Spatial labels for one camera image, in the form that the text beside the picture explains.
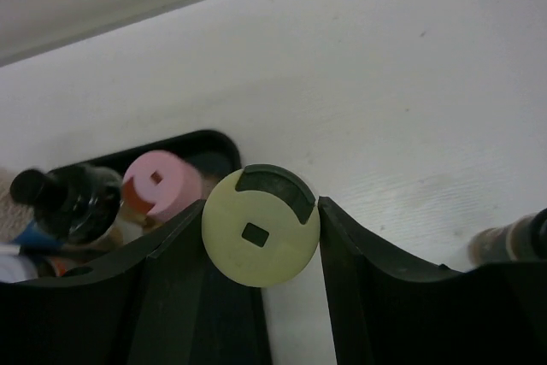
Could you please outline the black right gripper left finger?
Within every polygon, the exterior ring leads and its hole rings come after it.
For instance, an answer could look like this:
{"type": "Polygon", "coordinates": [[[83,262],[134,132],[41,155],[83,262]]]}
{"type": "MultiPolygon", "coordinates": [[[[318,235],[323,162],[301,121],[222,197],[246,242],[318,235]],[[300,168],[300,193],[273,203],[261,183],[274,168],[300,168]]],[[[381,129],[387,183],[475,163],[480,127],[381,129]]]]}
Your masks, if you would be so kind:
{"type": "Polygon", "coordinates": [[[187,364],[205,253],[198,201],[61,278],[1,285],[3,364],[187,364]]]}

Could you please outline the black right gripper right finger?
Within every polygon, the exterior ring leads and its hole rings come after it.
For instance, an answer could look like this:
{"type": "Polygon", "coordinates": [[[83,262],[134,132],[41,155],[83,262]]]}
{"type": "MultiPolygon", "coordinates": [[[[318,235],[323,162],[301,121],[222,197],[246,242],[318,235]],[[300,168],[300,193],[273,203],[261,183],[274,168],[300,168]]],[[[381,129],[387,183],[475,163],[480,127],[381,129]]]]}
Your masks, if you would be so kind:
{"type": "Polygon", "coordinates": [[[461,273],[318,202],[321,263],[340,364],[543,364],[546,265],[461,273]]]}

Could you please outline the black knob lid spice jar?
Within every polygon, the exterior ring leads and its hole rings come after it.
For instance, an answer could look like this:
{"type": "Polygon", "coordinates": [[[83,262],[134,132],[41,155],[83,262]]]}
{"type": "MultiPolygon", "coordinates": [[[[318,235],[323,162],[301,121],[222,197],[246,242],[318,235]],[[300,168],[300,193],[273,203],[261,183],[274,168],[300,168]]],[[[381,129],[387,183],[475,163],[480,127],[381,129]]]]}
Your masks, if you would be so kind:
{"type": "Polygon", "coordinates": [[[118,226],[121,177],[110,168],[85,163],[47,173],[31,168],[16,175],[9,194],[33,212],[17,244],[53,250],[113,250],[124,244],[118,226]]]}

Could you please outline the pink lid glass jar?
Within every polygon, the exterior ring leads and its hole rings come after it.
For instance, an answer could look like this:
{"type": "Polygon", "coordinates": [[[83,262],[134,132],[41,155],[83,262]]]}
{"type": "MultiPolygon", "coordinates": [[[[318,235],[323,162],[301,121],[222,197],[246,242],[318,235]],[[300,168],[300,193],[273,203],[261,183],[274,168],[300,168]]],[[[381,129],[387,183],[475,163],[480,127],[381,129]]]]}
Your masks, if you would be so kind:
{"type": "Polygon", "coordinates": [[[175,154],[152,150],[130,164],[121,193],[130,221],[149,233],[203,198],[203,177],[175,154]]]}

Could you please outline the orange label sauce jar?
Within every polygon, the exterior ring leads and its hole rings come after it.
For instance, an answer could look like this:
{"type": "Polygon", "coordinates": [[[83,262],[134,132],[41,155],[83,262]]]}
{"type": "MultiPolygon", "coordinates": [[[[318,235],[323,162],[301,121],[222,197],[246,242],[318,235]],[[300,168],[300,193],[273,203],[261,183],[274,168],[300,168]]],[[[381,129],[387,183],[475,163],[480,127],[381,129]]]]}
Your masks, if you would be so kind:
{"type": "Polygon", "coordinates": [[[1,282],[18,283],[44,277],[61,277],[74,265],[66,258],[26,250],[16,244],[1,245],[1,282]]]}

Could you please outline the yellow lid bottle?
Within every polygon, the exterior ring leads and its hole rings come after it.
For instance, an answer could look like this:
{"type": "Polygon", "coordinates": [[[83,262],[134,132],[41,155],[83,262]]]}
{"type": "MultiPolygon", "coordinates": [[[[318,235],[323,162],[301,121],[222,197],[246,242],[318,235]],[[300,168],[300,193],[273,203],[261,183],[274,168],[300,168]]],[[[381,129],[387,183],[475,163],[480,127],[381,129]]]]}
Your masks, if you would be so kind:
{"type": "Polygon", "coordinates": [[[252,164],[221,180],[203,207],[202,239],[228,279],[264,288],[297,276],[320,240],[315,194],[293,172],[252,164]]]}

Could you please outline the dark brown spice bottle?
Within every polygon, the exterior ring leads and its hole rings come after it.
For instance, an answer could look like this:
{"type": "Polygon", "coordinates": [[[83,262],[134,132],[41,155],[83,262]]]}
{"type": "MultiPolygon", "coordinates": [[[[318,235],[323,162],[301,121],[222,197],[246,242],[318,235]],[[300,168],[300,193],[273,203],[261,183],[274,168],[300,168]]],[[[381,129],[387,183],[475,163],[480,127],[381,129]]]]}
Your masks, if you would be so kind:
{"type": "Polygon", "coordinates": [[[493,227],[476,234],[468,245],[468,256],[475,266],[545,261],[546,209],[525,215],[504,227],[493,227]]]}

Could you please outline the tall jar white beads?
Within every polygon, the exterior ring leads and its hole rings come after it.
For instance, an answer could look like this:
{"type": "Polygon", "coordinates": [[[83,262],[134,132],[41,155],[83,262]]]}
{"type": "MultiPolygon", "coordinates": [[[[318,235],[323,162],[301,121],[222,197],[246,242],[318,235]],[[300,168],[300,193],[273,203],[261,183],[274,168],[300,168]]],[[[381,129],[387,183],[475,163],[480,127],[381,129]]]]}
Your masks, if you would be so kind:
{"type": "Polygon", "coordinates": [[[9,188],[15,173],[1,168],[1,242],[37,249],[55,250],[61,243],[38,229],[32,209],[15,203],[9,188]]]}

